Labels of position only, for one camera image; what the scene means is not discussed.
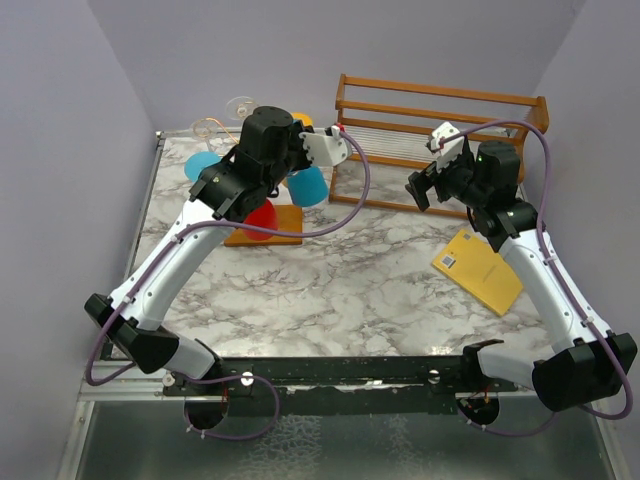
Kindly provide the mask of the clear ribbed wine glass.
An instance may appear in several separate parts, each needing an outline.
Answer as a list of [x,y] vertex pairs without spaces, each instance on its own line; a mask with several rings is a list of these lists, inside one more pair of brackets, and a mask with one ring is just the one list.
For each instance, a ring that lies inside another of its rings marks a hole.
[[216,137],[218,128],[216,121],[209,117],[196,120],[191,125],[193,137],[202,140],[210,152],[214,151],[212,140]]

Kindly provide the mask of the yellow plastic goblet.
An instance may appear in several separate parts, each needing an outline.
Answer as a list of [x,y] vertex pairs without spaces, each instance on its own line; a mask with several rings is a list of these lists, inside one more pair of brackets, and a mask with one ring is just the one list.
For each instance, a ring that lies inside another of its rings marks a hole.
[[312,127],[314,125],[313,119],[305,113],[292,112],[291,115],[295,121],[301,122],[304,127]]

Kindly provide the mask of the red plastic goblet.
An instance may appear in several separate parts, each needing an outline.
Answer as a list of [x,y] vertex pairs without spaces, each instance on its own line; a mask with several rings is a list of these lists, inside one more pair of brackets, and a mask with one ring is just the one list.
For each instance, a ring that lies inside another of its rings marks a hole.
[[[277,230],[277,212],[272,202],[267,199],[261,207],[247,216],[244,223],[263,229]],[[264,241],[272,237],[272,234],[250,229],[244,229],[243,232],[252,241]]]

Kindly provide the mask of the blue plastic goblet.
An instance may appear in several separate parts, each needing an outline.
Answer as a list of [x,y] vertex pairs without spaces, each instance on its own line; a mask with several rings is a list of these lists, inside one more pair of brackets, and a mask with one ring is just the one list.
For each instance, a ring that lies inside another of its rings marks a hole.
[[197,152],[187,159],[184,174],[191,183],[195,183],[204,169],[219,163],[220,160],[221,157],[215,152]]
[[323,173],[315,166],[291,172],[287,176],[287,188],[293,204],[303,208],[317,205],[329,195]]

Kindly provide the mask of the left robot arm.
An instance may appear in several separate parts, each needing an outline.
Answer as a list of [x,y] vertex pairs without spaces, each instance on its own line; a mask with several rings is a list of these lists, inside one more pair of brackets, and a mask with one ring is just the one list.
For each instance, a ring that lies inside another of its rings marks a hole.
[[165,328],[166,314],[209,254],[265,205],[287,176],[318,160],[309,145],[313,134],[312,125],[281,108],[256,108],[244,120],[239,140],[199,171],[178,217],[138,269],[111,293],[87,299],[84,310],[100,330],[94,347],[110,340],[130,367],[146,374],[177,372],[195,392],[214,392],[221,380],[217,354]]

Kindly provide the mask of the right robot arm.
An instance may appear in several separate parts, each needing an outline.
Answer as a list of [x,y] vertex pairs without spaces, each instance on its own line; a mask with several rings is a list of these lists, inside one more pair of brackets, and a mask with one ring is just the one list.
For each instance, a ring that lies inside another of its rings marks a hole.
[[439,158],[412,173],[405,186],[420,210],[427,193],[439,201],[454,198],[468,210],[474,229],[511,267],[550,335],[553,354],[533,360],[489,340],[467,346],[459,367],[461,383],[481,391],[494,379],[533,390],[545,407],[560,412],[593,401],[633,394],[627,374],[638,348],[630,334],[616,334],[578,291],[555,256],[539,211],[518,198],[521,159],[513,145],[485,141],[471,149],[467,138],[443,147]]

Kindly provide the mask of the clear smooth wine glass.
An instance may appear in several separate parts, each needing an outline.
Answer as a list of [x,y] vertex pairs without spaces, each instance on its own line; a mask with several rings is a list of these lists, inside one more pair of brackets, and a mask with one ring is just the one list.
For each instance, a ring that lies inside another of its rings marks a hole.
[[229,100],[226,104],[225,112],[232,120],[244,120],[250,116],[259,104],[252,97],[238,96]]

